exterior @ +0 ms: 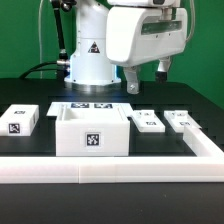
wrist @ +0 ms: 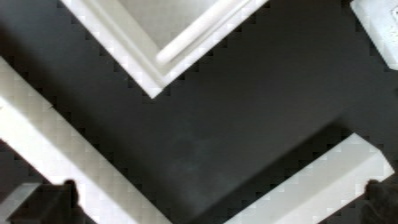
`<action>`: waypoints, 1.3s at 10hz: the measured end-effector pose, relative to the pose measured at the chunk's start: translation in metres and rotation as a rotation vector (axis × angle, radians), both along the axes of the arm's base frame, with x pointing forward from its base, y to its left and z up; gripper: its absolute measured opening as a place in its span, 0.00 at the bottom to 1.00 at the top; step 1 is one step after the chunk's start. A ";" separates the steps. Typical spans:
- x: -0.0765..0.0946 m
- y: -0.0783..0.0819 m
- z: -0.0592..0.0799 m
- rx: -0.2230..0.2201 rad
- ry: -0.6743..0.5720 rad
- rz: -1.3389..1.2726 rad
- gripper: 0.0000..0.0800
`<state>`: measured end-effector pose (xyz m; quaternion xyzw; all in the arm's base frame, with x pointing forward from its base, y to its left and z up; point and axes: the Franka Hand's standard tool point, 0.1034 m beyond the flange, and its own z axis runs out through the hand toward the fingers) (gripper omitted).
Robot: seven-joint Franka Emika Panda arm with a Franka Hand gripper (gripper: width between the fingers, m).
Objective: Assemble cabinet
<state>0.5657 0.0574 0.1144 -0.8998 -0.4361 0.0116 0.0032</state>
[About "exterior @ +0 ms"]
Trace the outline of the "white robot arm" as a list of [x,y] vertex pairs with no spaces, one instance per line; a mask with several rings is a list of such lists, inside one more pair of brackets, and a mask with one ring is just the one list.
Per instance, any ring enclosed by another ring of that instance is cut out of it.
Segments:
[[118,86],[116,68],[123,68],[127,92],[140,89],[140,66],[157,60],[167,75],[171,57],[187,42],[186,9],[180,0],[81,0],[76,12],[76,50],[70,56],[65,85],[87,92]]

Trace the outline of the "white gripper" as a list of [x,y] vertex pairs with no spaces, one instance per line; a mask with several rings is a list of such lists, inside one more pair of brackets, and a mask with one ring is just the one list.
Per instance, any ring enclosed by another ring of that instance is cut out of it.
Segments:
[[140,67],[136,65],[160,59],[155,79],[166,82],[170,56],[184,51],[186,36],[184,8],[177,8],[173,16],[157,8],[113,7],[107,18],[106,54],[112,64],[126,67],[127,92],[138,94]]

